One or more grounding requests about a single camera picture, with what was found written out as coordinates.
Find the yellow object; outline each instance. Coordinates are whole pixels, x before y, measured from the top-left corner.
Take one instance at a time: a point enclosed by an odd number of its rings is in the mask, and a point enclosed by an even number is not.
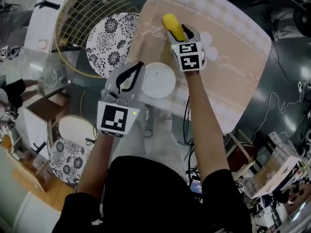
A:
[[[163,23],[167,30],[170,30],[178,41],[186,41],[184,30],[179,24],[174,14],[166,14],[163,16]]]
[[[60,38],[58,41],[59,45],[61,46],[66,46],[67,42],[68,42],[68,38]]]
[[[12,142],[11,139],[8,135],[4,135],[3,139],[2,139],[2,146],[8,150],[10,150],[10,148],[12,147]]]
[[[64,40],[61,40],[60,42],[57,40],[58,25],[60,24],[60,18],[61,18],[61,16],[62,16],[62,14],[64,13],[66,6],[67,6],[68,4],[70,4],[70,3],[72,3],[72,1],[73,1],[73,0],[68,0],[68,1],[66,2],[66,4],[62,7],[62,9],[61,9],[61,11],[60,11],[60,13],[59,13],[59,15],[58,15],[58,17],[57,17],[56,25],[55,25],[55,33],[54,33],[54,40],[55,40],[56,49],[57,49],[58,54],[60,55],[61,59],[62,59],[71,69],[73,69],[75,72],[80,73],[80,74],[82,74],[82,75],[84,75],[84,76],[87,76],[87,77],[96,78],[96,79],[103,79],[102,76],[94,75],[94,74],[88,74],[88,73],[85,73],[85,72],[80,71],[80,70],[78,70],[77,68],[75,68],[71,63],[69,63],[69,62],[65,59],[65,57],[63,56],[63,54],[62,54],[62,52],[61,52],[61,50],[60,50],[59,44],[64,43]]]

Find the dark floor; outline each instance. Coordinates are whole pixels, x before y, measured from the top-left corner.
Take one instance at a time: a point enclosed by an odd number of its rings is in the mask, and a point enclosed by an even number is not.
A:
[[[146,0],[131,0],[132,3],[140,9]],[[274,9],[278,9],[272,4],[263,4],[255,7],[249,7],[249,0],[239,0],[236,5],[248,14],[257,24],[259,24],[268,34],[271,34],[272,23],[270,22],[270,13]],[[277,97],[272,95],[270,110],[267,115],[265,123],[262,125],[259,132],[269,134],[272,131],[280,133],[281,139],[287,142],[290,139],[295,147],[299,146],[301,136],[304,135],[306,129],[310,125],[307,119],[302,120],[298,126],[297,123],[304,117],[303,112],[307,109],[309,103],[302,101],[296,105],[289,105],[284,113],[281,114],[277,107],[288,102],[296,102],[299,100],[299,92],[297,90],[298,81],[306,80],[309,82],[311,78],[310,55],[311,39],[309,38],[291,38],[283,39],[276,43],[276,49],[279,54],[279,62],[284,68],[287,76],[291,79],[290,83],[282,73],[281,68],[272,58],[271,54],[268,58],[265,70],[262,74],[261,80],[250,100],[243,116],[241,117],[236,128],[242,129],[244,133],[253,139],[254,133],[257,131],[265,118],[268,109],[268,99],[272,92],[279,96],[277,105]],[[274,43],[272,43],[272,53],[276,57],[274,50]],[[78,59],[77,68],[85,72],[92,72],[93,70],[88,64],[86,53],[81,51]],[[82,76],[78,73],[74,74],[72,83],[79,86],[74,87],[73,100],[76,100],[72,107],[72,112],[79,114],[79,104],[81,95],[86,89],[86,95],[82,103],[83,116],[92,123],[96,121],[97,101],[100,98],[100,89],[104,87],[104,79],[94,79]],[[309,89],[305,91],[305,96],[308,96]],[[173,132],[178,140],[182,140],[182,118],[173,118]]]

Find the black cable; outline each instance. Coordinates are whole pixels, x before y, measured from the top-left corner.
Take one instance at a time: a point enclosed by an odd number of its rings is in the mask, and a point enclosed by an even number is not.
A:
[[[189,125],[190,125],[189,114],[190,114],[190,97],[188,97],[188,101],[187,101],[186,108],[185,108],[184,121],[183,121],[184,143],[178,142],[179,144],[181,144],[183,146],[189,146],[189,151],[188,151],[187,155],[185,156],[184,161],[188,157],[188,170],[186,171],[186,174],[188,174],[188,178],[190,180],[192,173],[195,173],[196,176],[199,177],[199,172],[196,171],[195,168],[191,168],[191,165],[190,165],[191,156],[194,152],[194,142],[193,142],[193,138],[190,138],[188,140]]]
[[[279,67],[281,68],[281,70],[282,70],[282,72],[283,72],[285,78],[288,80],[288,82],[290,82],[292,85],[294,85],[295,87],[297,87],[297,84],[295,84],[293,81],[291,81],[291,80],[287,77],[287,75],[286,75],[286,73],[285,73],[283,67],[282,67],[281,64],[280,64],[280,57],[279,57],[278,52],[277,52],[277,50],[276,50],[276,42],[275,42],[275,41],[274,41],[274,50],[276,51],[277,60],[275,59],[275,57],[274,57],[274,55],[273,55],[273,53],[272,53],[272,51],[271,51],[272,58],[273,58],[274,61],[279,65]]]
[[[97,128],[96,128],[96,124],[94,124],[94,126],[93,126],[93,136],[94,136],[95,140],[86,138],[86,145],[87,145],[87,146],[91,146],[91,145],[95,144],[95,142],[96,142],[96,140],[97,140],[98,131],[97,131]]]
[[[281,20],[283,17],[285,17],[286,15],[292,13],[293,11],[294,11],[294,10],[291,10],[291,11],[289,11],[289,12],[286,12],[286,13],[285,13],[284,15],[282,15],[281,17],[275,19],[274,22],[275,22],[276,20]]]

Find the wire basket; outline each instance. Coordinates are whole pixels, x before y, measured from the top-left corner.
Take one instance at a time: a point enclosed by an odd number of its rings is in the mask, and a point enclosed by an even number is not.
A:
[[[101,78],[77,70],[64,57],[61,47],[86,49],[88,35],[95,25],[106,17],[122,12],[139,13],[130,0],[68,0],[58,16],[55,27],[55,44],[63,61],[80,74]]]

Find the floral pattern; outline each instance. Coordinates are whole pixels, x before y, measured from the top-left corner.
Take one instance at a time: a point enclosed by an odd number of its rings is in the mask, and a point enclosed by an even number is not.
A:
[[[51,149],[50,165],[62,181],[78,183],[89,154],[88,149],[61,138]]]
[[[83,160],[81,157],[75,158],[73,162],[73,166],[75,169],[80,169],[82,167]]]
[[[133,33],[137,24],[138,15],[134,13],[127,13],[125,15],[122,15],[119,19],[118,23],[121,29],[121,32],[123,35],[126,36],[126,38],[132,39]]]
[[[118,28],[118,22],[114,18],[108,18],[105,22],[106,33],[114,33]]]
[[[91,41],[93,39],[93,35],[95,33],[95,30],[96,30],[96,27],[94,29],[92,29],[91,32],[89,33],[88,38],[87,38],[88,41]]]
[[[121,40],[119,41],[119,43],[117,44],[117,49],[122,48],[125,45],[126,41],[125,40]]]
[[[106,17],[90,32],[86,54],[92,68],[104,78],[126,63],[139,14]]]
[[[58,142],[56,144],[56,149],[57,149],[57,152],[63,152],[64,151],[64,144],[62,142]]]
[[[112,52],[108,56],[108,63],[111,66],[115,66],[120,61],[120,54],[118,52]]]
[[[100,53],[106,53],[112,49],[112,46],[116,44],[114,40],[114,34],[101,32],[97,37],[96,46]]]
[[[51,161],[54,163],[55,167],[61,167],[62,164],[64,163],[64,153],[55,151],[52,154]]]

